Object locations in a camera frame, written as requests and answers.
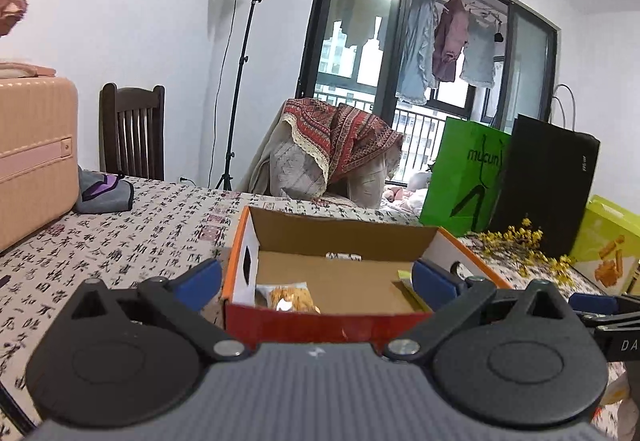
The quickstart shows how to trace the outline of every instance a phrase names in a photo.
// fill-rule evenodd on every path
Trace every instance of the open box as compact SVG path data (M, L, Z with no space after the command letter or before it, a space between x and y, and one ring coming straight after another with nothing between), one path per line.
M328 253L361 260L329 258ZM425 319L398 280L425 259L449 269L462 263L471 273L509 286L443 228L368 223L293 215L246 207L238 224L223 281L226 331L260 342L372 342L383 345ZM317 313L257 306L256 284L306 282Z

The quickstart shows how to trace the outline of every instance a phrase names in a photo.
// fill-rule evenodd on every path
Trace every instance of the yellow-green box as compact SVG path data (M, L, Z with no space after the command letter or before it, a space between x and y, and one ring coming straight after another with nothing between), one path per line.
M575 269L604 293L626 293L640 260L640 216L593 196L571 256L577 261Z

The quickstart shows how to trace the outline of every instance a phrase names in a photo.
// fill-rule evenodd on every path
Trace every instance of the pink jacket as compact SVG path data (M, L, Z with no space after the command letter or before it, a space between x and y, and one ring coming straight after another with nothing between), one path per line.
M468 40L469 13L461 0L449 0L436 29L433 76L441 82L454 82L456 60Z

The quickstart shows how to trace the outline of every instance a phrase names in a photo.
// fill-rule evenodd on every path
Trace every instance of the window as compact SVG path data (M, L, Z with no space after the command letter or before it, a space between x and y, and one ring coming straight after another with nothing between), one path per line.
M440 15L447 0L436 1ZM495 24L498 30L499 22L506 33L504 43L495 45L493 87L474 87L460 79L463 51L455 80L428 89L424 104L398 100L412 0L314 0L296 95L348 103L402 132L401 164L394 178L400 182L433 163L450 117L481 121L507 132L517 113L546 117L556 31L511 0L463 3L485 28Z

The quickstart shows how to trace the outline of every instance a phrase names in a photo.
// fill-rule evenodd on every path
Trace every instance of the light stand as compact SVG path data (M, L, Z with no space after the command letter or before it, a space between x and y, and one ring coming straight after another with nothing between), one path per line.
M249 18L246 21L246 29L244 30L244 41L242 42L242 53L240 55L240 62L238 64L238 75L236 76L236 90L234 91L234 103L231 107L231 121L229 122L229 136L226 142L226 159L225 159L225 172L220 177L220 181L216 185L216 190L222 185L223 190L231 190L231 174L229 169L231 167L231 158L236 154L231 151L231 145L234 140L234 126L236 125L236 108L238 107L238 94L240 93L240 81L242 79L242 68L244 64L249 61L249 57L246 53L246 43L249 39L249 29L251 28L251 19L254 17L254 8L256 4L260 4L262 0L251 0L251 7L249 9Z

